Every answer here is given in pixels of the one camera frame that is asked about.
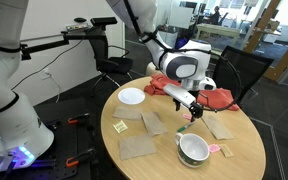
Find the small pink object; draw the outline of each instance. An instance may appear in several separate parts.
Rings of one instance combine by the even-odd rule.
[[[191,120],[192,116],[189,114],[183,114],[183,118]]]
[[[211,153],[217,152],[221,150],[221,148],[217,144],[211,144],[208,146]]]

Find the floor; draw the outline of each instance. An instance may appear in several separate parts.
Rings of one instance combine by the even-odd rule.
[[[129,58],[134,59],[131,75],[140,78],[145,75],[146,66],[151,62],[147,48],[138,41],[135,33],[126,31],[126,49],[130,50]],[[106,153],[100,136],[100,117],[102,108],[117,87],[110,81],[103,81],[96,89],[96,95],[90,96],[90,90],[98,77],[83,83],[60,95],[58,103],[67,103],[74,99],[83,99],[85,109],[94,114],[97,138],[95,147],[98,150],[99,166],[92,169],[94,179],[125,179],[114,166]],[[120,84],[130,81],[127,76],[113,76]],[[244,112],[250,117],[260,133],[266,151],[266,170],[264,180],[288,180],[288,86],[278,85],[262,78],[254,89],[259,95],[245,104]],[[57,97],[49,99],[35,108],[55,104]]]

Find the black chair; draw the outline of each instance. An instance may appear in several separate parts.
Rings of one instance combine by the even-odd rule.
[[[133,78],[129,74],[129,71],[133,66],[133,60],[125,58],[125,56],[129,53],[128,50],[118,46],[108,45],[107,37],[105,35],[105,28],[93,26],[90,33],[92,33],[92,38],[90,38],[89,41],[93,48],[94,58],[96,60],[96,69],[101,73],[100,78],[96,81],[91,91],[91,95],[94,96],[96,86],[103,79],[109,79],[120,87],[120,85],[114,79],[112,79],[109,74],[127,74],[132,80]],[[121,57],[108,57],[110,47],[125,50],[126,53]]]
[[[226,18],[226,16],[228,15],[228,12],[224,14],[224,16],[222,17],[222,19],[218,22],[217,25],[222,26],[224,19]]]
[[[231,46],[226,46],[221,56],[228,59],[240,75],[242,88],[236,103],[242,107],[258,95],[252,86],[260,80],[274,59],[250,54]],[[218,88],[230,90],[233,98],[237,95],[238,81],[230,67],[222,60],[217,61],[212,79]]]

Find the white plate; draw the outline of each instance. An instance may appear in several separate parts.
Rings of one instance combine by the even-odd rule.
[[[125,88],[118,93],[118,99],[125,104],[139,104],[145,99],[145,93],[137,88]]]

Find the wire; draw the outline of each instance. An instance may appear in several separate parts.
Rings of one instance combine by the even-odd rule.
[[[65,50],[65,51],[63,51],[63,52],[61,52],[59,55],[57,55],[57,56],[55,57],[55,59],[54,59],[53,61],[51,61],[50,63],[46,64],[46,65],[45,65],[43,68],[41,68],[40,70],[38,70],[38,71],[36,71],[36,72],[34,72],[34,73],[26,76],[25,78],[23,78],[20,82],[18,82],[18,83],[12,88],[12,90],[14,90],[17,86],[19,86],[19,85],[20,85],[23,81],[25,81],[27,78],[33,76],[34,74],[37,74],[37,73],[41,72],[41,71],[42,71],[43,69],[45,69],[47,66],[51,65],[52,63],[54,63],[61,55],[67,53],[68,51],[70,51],[70,50],[76,48],[78,45],[80,45],[81,42],[85,39],[86,34],[87,34],[90,30],[91,30],[91,28],[90,28],[88,31],[85,32],[85,35],[82,37],[82,39],[81,39],[76,45],[74,45],[73,47],[71,47],[71,48],[69,48],[69,49],[67,49],[67,50]]]
[[[58,101],[60,100],[61,86],[56,82],[56,80],[53,78],[53,76],[51,74],[50,74],[50,78],[54,81],[54,83],[58,87],[58,94],[57,94],[57,99],[56,99],[56,103],[58,103]]]

